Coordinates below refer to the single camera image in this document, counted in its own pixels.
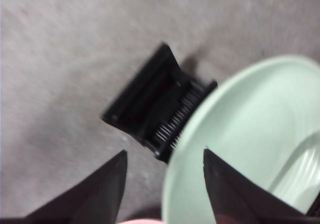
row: black plastic object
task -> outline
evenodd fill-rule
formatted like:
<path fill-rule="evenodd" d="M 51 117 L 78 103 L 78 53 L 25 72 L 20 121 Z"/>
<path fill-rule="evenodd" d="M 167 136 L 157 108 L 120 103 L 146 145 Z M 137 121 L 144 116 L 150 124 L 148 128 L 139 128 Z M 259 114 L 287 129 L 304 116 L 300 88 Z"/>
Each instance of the black plastic object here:
<path fill-rule="evenodd" d="M 217 155 L 203 155 L 205 185 L 217 224 L 307 224 L 320 218 L 298 210 L 252 183 Z"/>
<path fill-rule="evenodd" d="M 114 224 L 124 193 L 127 153 L 121 151 L 93 174 L 25 218 L 0 224 Z"/>
<path fill-rule="evenodd" d="M 130 134 L 167 163 L 185 123 L 216 86 L 212 81 L 205 88 L 184 73 L 170 47 L 162 44 L 102 120 Z"/>

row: gray floor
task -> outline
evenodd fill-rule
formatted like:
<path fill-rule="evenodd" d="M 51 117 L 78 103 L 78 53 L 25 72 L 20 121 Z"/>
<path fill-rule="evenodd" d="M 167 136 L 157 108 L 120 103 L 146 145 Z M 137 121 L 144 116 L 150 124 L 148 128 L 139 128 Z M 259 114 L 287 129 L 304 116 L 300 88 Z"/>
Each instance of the gray floor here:
<path fill-rule="evenodd" d="M 1 0 L 1 211 L 26 215 L 122 149 L 118 220 L 160 203 L 166 166 L 99 115 L 161 41 L 204 83 L 260 59 L 320 61 L 320 0 Z"/>

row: pink object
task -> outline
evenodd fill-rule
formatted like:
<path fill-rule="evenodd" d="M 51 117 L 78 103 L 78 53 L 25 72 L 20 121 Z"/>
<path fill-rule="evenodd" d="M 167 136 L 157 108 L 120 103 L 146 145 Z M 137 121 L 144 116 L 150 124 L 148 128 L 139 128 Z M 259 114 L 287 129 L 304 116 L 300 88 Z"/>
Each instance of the pink object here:
<path fill-rule="evenodd" d="M 127 220 L 118 224 L 165 224 L 165 223 L 161 220 L 137 219 L 137 220 Z"/>

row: light green bowl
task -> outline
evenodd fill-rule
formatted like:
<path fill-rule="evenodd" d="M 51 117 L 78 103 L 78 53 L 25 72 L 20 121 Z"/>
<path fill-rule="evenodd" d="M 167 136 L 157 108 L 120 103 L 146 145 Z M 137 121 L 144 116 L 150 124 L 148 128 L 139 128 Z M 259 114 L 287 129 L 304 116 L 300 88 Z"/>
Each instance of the light green bowl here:
<path fill-rule="evenodd" d="M 306 213 L 320 191 L 320 67 L 301 56 L 259 62 L 213 91 L 182 133 L 164 181 L 166 224 L 214 223 L 207 147 Z"/>

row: black plastic clip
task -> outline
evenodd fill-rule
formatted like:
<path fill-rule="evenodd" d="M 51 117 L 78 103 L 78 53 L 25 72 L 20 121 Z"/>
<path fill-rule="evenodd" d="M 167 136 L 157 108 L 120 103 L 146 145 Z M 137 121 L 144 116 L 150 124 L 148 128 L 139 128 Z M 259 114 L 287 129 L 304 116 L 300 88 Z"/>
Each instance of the black plastic clip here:
<path fill-rule="evenodd" d="M 215 87 L 216 81 L 205 88 L 184 73 L 170 47 L 162 44 L 102 120 L 130 134 L 167 163 L 182 128 Z"/>

